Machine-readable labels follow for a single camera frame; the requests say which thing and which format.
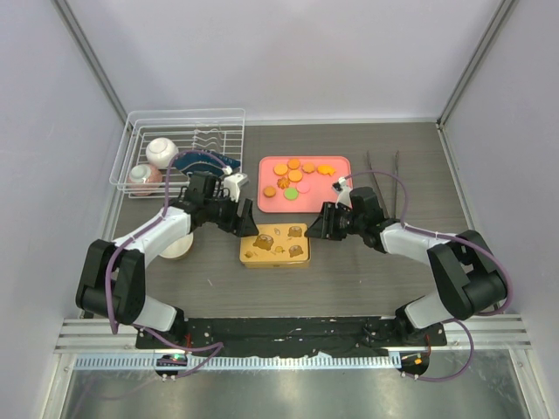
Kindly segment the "metal tongs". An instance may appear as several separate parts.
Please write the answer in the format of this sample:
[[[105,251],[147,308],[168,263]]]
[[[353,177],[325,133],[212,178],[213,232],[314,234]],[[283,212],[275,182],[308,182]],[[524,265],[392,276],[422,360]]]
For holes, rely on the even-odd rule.
[[[391,157],[391,173],[395,176],[398,176],[399,172],[399,160],[400,160],[400,152],[397,150]],[[369,150],[366,151],[365,154],[365,161],[368,170],[372,170],[374,167],[372,154]],[[379,200],[380,207],[383,211],[383,214],[387,218],[397,218],[397,206],[398,206],[398,183],[392,178],[387,178],[388,180],[384,180],[379,182],[377,174],[369,173],[369,177],[372,181],[372,186],[376,195]]]

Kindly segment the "silver tin lid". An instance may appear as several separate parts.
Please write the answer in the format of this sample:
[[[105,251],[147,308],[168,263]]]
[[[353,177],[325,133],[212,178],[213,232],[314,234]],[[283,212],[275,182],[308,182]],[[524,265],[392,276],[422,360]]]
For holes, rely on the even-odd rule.
[[[311,259],[309,238],[305,237],[304,223],[259,224],[259,234],[243,237],[239,260],[272,262],[303,261]]]

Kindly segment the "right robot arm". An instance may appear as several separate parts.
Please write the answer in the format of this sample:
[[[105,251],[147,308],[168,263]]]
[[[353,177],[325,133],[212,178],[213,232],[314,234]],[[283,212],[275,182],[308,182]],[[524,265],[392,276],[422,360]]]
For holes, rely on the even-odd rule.
[[[388,218],[370,187],[340,189],[337,201],[324,202],[305,233],[331,241],[348,235],[359,236],[375,251],[431,268],[435,291],[395,312],[394,332],[406,345],[417,343],[431,326],[469,319],[510,296],[503,268],[477,231],[441,234]]]

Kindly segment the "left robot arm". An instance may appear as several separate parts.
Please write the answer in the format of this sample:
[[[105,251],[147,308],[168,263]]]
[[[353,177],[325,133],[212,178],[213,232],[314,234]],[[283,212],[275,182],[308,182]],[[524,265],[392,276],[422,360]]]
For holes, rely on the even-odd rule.
[[[146,270],[172,244],[205,223],[236,237],[258,235],[252,200],[241,197],[247,182],[244,173],[196,172],[145,224],[114,241],[92,242],[76,292],[77,307],[108,319],[112,330],[134,326],[165,347],[179,347],[187,334],[184,312],[149,297]]]

